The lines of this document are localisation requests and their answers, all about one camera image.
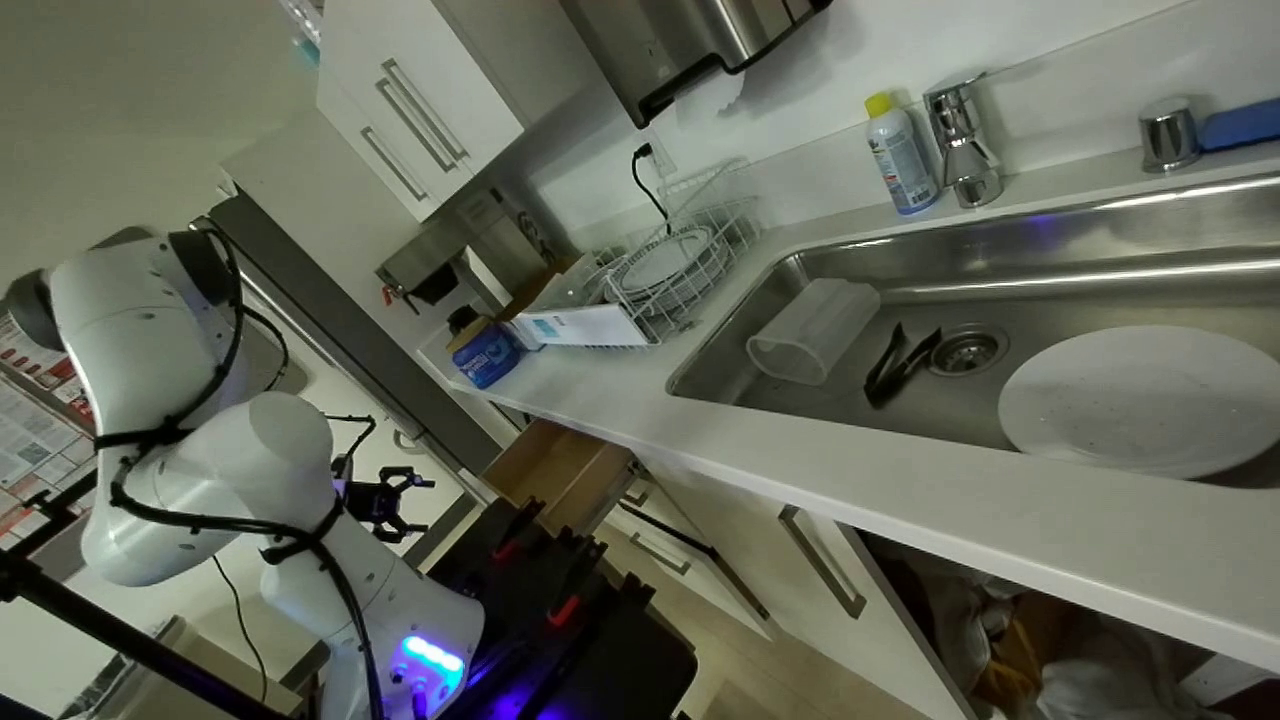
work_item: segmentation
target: floor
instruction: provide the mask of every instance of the floor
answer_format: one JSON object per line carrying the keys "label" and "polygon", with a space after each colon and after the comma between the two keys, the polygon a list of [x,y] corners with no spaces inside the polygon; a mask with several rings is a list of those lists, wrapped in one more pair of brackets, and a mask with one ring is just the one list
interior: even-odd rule
{"label": "floor", "polygon": [[690,641],[698,671],[683,695],[689,720],[916,720],[913,706],[796,641],[762,641],[705,602],[666,570],[613,552],[656,587],[656,608]]}

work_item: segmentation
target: countertop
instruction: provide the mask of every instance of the countertop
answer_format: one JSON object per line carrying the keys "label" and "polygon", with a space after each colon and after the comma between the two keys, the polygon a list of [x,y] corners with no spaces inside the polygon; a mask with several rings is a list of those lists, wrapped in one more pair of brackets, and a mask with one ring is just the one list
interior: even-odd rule
{"label": "countertop", "polygon": [[860,208],[770,230],[740,260],[690,332],[634,353],[542,347],[486,393],[447,368],[442,338],[427,338],[420,355],[454,393],[1280,671],[1280,487],[1210,487],[1057,463],[664,393],[720,317],[796,248],[1272,174],[1280,153],[1216,157],[1181,174],[1134,167],[1131,153],[1096,157],[1014,174],[1008,197],[984,210],[935,208],[904,222],[886,208]]}

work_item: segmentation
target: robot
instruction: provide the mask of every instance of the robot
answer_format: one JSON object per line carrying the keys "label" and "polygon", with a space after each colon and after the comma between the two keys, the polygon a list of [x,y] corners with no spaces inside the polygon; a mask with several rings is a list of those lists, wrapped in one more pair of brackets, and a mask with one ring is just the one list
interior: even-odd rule
{"label": "robot", "polygon": [[90,570],[145,587],[254,531],[261,596],[328,642],[325,720],[431,720],[464,690],[483,608],[343,512],[310,405],[242,388],[239,273],[213,229],[121,230],[22,274],[6,312],[90,398]]}

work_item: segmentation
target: dish rack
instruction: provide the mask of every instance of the dish rack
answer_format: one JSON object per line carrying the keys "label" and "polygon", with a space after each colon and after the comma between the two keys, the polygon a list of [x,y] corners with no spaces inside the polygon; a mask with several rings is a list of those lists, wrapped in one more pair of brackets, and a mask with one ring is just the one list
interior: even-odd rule
{"label": "dish rack", "polygon": [[713,179],[690,188],[673,210],[673,230],[656,229],[643,244],[601,268],[602,301],[618,302],[646,338],[690,328],[697,308],[762,237],[758,203],[751,197],[731,197],[731,167],[734,164],[714,167]]}

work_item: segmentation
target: stainless steel sink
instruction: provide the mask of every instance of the stainless steel sink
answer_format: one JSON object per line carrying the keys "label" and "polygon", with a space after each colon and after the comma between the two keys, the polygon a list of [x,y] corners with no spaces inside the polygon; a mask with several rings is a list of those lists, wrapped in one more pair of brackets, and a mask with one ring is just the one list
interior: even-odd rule
{"label": "stainless steel sink", "polygon": [[[807,278],[876,285],[885,308],[817,388],[751,368],[743,344]],[[863,377],[890,328],[976,335],[921,372],[890,405]],[[994,398],[1041,347],[1115,325],[1189,325],[1280,355],[1280,174],[987,222],[900,230],[783,257],[673,377],[673,394],[1011,449]],[[1207,475],[1280,483],[1280,449]]]}

